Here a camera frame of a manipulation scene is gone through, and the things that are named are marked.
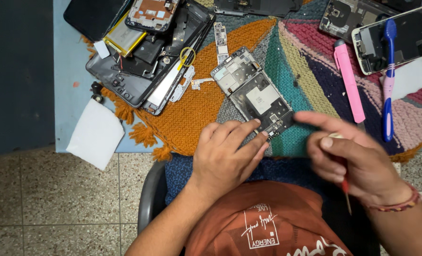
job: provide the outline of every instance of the dark wall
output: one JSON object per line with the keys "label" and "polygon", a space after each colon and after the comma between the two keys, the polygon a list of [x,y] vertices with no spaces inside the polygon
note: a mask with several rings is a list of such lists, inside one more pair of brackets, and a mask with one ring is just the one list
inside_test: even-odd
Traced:
{"label": "dark wall", "polygon": [[0,154],[54,142],[53,1],[0,1]]}

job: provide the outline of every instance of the terrazzo floor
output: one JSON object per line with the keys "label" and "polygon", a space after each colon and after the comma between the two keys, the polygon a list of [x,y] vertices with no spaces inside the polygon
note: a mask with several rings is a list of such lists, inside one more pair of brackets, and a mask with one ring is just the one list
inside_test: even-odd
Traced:
{"label": "terrazzo floor", "polygon": [[[114,154],[100,171],[52,148],[0,157],[0,255],[123,255],[152,164]],[[422,153],[400,172],[422,191]]]}

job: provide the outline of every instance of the toothbrush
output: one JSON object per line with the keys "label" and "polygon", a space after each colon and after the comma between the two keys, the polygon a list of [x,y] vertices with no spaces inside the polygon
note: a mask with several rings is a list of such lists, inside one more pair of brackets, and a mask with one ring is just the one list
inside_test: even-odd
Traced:
{"label": "toothbrush", "polygon": [[394,86],[394,38],[396,37],[396,23],[392,19],[385,22],[385,39],[388,41],[388,70],[383,83],[385,104],[383,107],[383,138],[389,142],[393,138],[393,113],[391,111],[391,93]]}

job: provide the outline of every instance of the screwdriver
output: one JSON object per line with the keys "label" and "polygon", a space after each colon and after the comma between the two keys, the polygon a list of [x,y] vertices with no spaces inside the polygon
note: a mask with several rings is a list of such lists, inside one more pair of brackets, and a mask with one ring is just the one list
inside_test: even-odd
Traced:
{"label": "screwdriver", "polygon": [[[344,138],[339,133],[332,133],[332,134],[328,135],[328,137]],[[332,156],[332,158],[333,158],[334,161],[340,163],[344,167],[347,167],[347,160],[345,160],[345,158],[339,157],[339,156]],[[350,207],[350,200],[349,200],[349,183],[347,182],[348,175],[349,175],[349,172],[347,171],[345,173],[344,180],[341,183],[341,187],[342,187],[342,191],[345,194],[345,200],[347,201],[347,209],[349,210],[350,215],[352,215],[352,208]]]}

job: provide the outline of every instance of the colorful knitted rug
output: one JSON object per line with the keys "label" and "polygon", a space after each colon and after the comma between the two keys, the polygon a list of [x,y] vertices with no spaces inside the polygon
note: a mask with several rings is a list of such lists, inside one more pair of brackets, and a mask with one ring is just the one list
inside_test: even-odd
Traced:
{"label": "colorful knitted rug", "polygon": [[[212,6],[212,0],[198,2]],[[290,13],[287,19],[218,15],[217,21],[226,27],[229,51],[242,46],[251,49],[295,111],[314,110],[352,122],[344,82],[333,61],[336,38],[317,29],[327,3],[328,0],[306,0],[301,9]],[[193,63],[194,79],[209,78],[217,66],[213,32],[203,45]],[[393,101],[394,139],[384,142],[381,74],[363,75],[353,48],[348,46],[348,51],[366,114],[367,133],[383,145],[393,161],[407,161],[422,147],[422,89]],[[103,90],[103,95],[115,102],[115,115],[128,124],[134,122],[134,114],[144,122],[135,124],[134,131],[128,134],[135,143],[153,146],[157,143],[155,136],[163,141],[163,147],[153,151],[154,159],[159,160],[170,159],[172,151],[193,155],[200,131],[208,123],[243,120],[215,82],[202,84],[201,90],[189,87],[180,101],[169,102],[158,116],[129,107],[109,90]],[[314,127],[296,124],[271,141],[266,155],[305,156],[306,139],[314,131]]]}

